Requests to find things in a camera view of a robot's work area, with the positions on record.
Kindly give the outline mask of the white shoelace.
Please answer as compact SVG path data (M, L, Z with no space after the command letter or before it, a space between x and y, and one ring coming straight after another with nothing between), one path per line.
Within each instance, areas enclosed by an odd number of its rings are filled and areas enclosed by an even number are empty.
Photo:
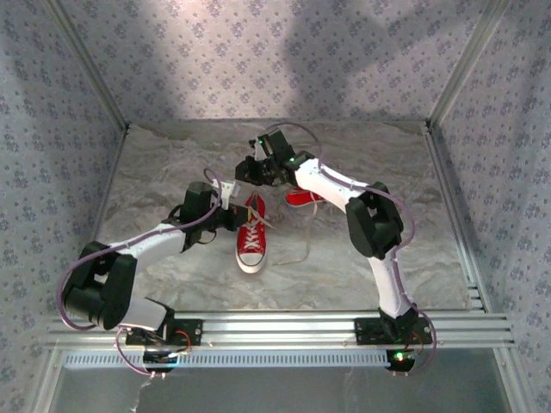
M308 225L306 227L306 249L305 249L304 256L301 257L301 258L295 258L295 259L287 260L287 261L283 261L283 262L275 262L273 264L274 266L285 266L285 265L291 265L291 264L298 264L298 263L304 262L309 257L310 252L311 252L311 245L312 245L313 223L314 223L314 220L317 218L317 214L318 214L318 210L319 210L318 204L319 204L319 202L316 201L313 198L313 212L312 212L312 216L311 216L311 218L308 222Z
M275 229L275 227L267 220L265 205L260 200L255 200L250 205L256 214L253 218L253 226L251 228L239 228L237 252L243 254L259 254L263 256L267 250L266 244L266 229Z

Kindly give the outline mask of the red canvas sneaker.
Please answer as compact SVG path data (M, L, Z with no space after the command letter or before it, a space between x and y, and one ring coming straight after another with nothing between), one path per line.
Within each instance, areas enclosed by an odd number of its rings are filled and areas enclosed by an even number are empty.
M312 191L294 187L285 193L285 201L291 207L305 207L313 203L325 202L325 199Z
M263 198L258 192L253 192L251 196L248 198L248 200L245 202L245 205L248 206L255 200L260 200L265 205ZM267 254L267 250L263 256L259 254L239 255L237 252L237 244L236 244L236 249L235 249L236 260L239 268L246 274L255 274L259 272L263 268L266 254Z

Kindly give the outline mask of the black controller board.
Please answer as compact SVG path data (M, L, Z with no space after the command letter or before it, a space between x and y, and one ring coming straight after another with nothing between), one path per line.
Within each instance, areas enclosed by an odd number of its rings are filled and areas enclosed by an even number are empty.
M147 349L142 356L143 368L149 373L169 373L178 366L179 354L158 349Z
M412 349L407 350L388 350L387 361L389 365L387 370L393 373L409 373L415 366L417 353Z

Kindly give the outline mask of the white torn strip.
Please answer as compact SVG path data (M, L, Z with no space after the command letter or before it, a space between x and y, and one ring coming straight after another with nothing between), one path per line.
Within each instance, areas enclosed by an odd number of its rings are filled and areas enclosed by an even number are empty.
M147 388L152 382L150 380L144 381L138 388L136 395L133 397L133 401L130 403L128 413L138 413L139 403L142 391Z

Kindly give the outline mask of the aluminium side rail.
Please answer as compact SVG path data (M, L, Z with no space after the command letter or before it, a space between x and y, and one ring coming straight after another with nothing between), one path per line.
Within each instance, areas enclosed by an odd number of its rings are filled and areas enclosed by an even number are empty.
M98 234L101 232L101 229L102 229L102 223L107 210L110 189L112 187L112 182L114 180L115 172L117 170L117 166L121 158L121 153L124 147L127 133L128 133L128 130L122 133L118 141L118 144L116 146L116 150L113 152L114 158L109 169L107 183L104 185L104 188L102 191L102 198L101 198L99 207L97 208L97 211L96 211L96 217L92 228L92 236L91 236L92 241L96 240L96 237L98 236ZM65 312L65 304L64 304L64 300L62 299L62 292L64 291L65 284L69 280L69 277L72 275L72 272L76 268L79 268L81 265L83 265L86 261L86 258L87 256L85 254L85 250L83 250L79 255L79 258L68 267L68 269L64 272L61 279L59 280L58 288L56 290L56 295L55 295L56 308L58 309L60 317L62 318L63 322L68 321L69 316Z
M486 290L484 277L480 272L477 260L476 245L473 239L473 231L470 228L470 213L462 198L461 185L457 179L454 165L448 159L448 151L443 143L442 130L439 125L434 125L431 120L422 123L424 136L439 185L443 194L452 231L457 244L457 251L463 270L467 289L475 290L469 293L468 305L473 311L492 313L491 298Z

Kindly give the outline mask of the aluminium mounting rail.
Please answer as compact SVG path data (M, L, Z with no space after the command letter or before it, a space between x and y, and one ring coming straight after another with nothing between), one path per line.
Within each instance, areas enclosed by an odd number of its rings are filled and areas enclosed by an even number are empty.
M192 311L202 321L197 350L342 349L356 346L354 321L374 311ZM515 341L507 317L483 311L429 311L438 348L508 348Z

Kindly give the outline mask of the floral fabric enclosure lining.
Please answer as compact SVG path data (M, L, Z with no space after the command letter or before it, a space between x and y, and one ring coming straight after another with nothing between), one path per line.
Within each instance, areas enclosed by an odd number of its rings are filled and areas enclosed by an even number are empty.
M428 119L486 0L60 0L127 124ZM513 0L440 125L492 307L551 413L551 0ZM0 413L122 135L40 0L0 0Z

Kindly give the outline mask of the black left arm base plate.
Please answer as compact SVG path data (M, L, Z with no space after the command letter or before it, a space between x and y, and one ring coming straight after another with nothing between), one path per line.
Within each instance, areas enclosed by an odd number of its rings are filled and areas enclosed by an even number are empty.
M198 318L178 318L165 322L157 330L132 328L125 344L145 347L188 347L199 346L203 321Z

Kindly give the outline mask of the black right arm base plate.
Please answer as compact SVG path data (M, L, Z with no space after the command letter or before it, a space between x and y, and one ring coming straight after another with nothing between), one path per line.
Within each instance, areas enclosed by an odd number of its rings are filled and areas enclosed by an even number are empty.
M399 322L384 318L356 318L354 333L358 345L402 345L410 340L418 344L432 344L428 323L422 319Z

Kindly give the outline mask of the aluminium frame post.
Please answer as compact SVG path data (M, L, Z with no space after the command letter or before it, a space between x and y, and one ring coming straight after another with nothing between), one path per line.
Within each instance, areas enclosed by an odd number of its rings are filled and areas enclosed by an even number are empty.
M491 40L500 21L512 3L513 0L486 0L485 7L482 10L480 19L474 26L471 37L461 52L434 108L430 112L430 116L427 119L429 129L442 125L461 93L464 84L472 74L481 54L484 52L488 42Z
M69 14L60 0L40 0L46 12L57 26L61 37L64 39L70 52L75 57L81 71L86 77L92 90L107 111L108 117L116 127L125 132L127 123L119 109L115 98L111 94L108 85L104 82L99 68L94 63L84 40L81 38L77 26L71 21Z

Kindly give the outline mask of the aluminium frame leg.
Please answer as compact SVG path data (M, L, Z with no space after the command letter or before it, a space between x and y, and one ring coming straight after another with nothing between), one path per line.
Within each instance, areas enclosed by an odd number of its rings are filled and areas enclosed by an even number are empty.
M517 382L516 368L511 358L511 350L509 348L495 348L493 353L511 413L522 413L523 403Z
M49 413L60 374L64 368L65 351L57 348L46 352L46 359L40 367L40 374L34 384L34 394L28 413Z

